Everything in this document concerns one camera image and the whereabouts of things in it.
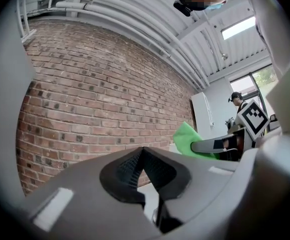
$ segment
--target white sleeve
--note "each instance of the white sleeve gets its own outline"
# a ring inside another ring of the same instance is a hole
[[[276,0],[249,0],[258,30],[280,79],[290,66],[290,22]]]

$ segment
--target black and white qr marker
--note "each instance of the black and white qr marker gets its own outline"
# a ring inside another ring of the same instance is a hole
[[[245,126],[255,141],[270,123],[270,119],[253,100],[237,114],[235,123]]]

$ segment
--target ceiling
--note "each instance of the ceiling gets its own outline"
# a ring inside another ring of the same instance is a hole
[[[123,24],[84,11],[57,12],[61,10],[57,4],[60,1],[87,3],[91,5],[89,10]],[[270,62],[255,27],[227,40],[222,37],[221,30],[253,15],[247,0],[227,0],[220,9],[192,12],[191,17],[173,7],[175,0],[119,1],[122,3],[117,0],[52,0],[54,11],[47,10],[49,0],[26,0],[26,6],[29,17],[45,13],[50,18],[90,22],[123,34],[160,56],[198,91],[241,69]]]

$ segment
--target black cap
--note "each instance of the black cap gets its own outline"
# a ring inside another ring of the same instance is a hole
[[[240,92],[238,92],[238,91],[234,91],[234,92],[231,94],[231,96],[229,97],[228,102],[233,102],[233,100],[234,100],[235,98],[240,98],[241,100],[243,99],[242,94],[241,94]]]
[[[191,11],[202,11],[209,7],[208,5],[205,5],[204,2],[192,2],[191,0],[179,1]]]

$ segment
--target white cabinet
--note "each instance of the white cabinet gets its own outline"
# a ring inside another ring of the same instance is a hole
[[[198,134],[204,139],[211,137],[211,127],[213,127],[213,116],[209,101],[203,92],[191,97],[193,103],[196,127]]]

